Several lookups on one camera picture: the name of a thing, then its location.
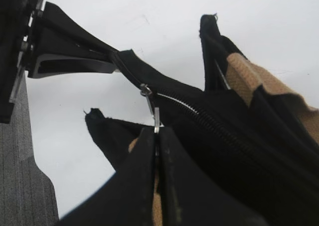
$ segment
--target tan lining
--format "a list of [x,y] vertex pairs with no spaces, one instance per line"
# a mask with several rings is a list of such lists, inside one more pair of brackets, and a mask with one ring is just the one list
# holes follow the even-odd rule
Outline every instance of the tan lining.
[[274,77],[266,69],[257,66],[238,53],[227,57],[226,79],[229,86],[249,106],[254,91],[262,85],[270,95],[290,94],[295,96],[291,109],[294,111],[312,138],[319,143],[319,111],[308,106],[305,99]]
[[[131,152],[138,142],[138,138],[134,139],[131,144],[129,145],[129,152]],[[157,188],[159,185],[159,174],[155,172],[155,182],[154,182],[154,196],[153,196],[153,222],[154,226],[162,226],[163,225],[163,218],[162,218],[162,211],[161,211],[161,199],[160,194],[157,193]]]

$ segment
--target white wall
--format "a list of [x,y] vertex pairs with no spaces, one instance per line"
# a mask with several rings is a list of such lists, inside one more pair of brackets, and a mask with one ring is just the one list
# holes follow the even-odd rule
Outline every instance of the white wall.
[[[187,84],[204,88],[202,14],[223,35],[319,108],[319,0],[47,0],[87,31]],[[53,181],[60,217],[114,172],[87,131],[83,110],[153,122],[146,100],[121,73],[28,79],[34,155]]]

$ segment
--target gray fabric surface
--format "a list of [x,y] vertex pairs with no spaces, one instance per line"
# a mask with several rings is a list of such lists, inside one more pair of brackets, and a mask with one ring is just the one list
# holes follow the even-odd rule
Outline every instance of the gray fabric surface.
[[53,185],[32,148],[25,78],[10,124],[0,124],[0,226],[52,226],[58,221]]

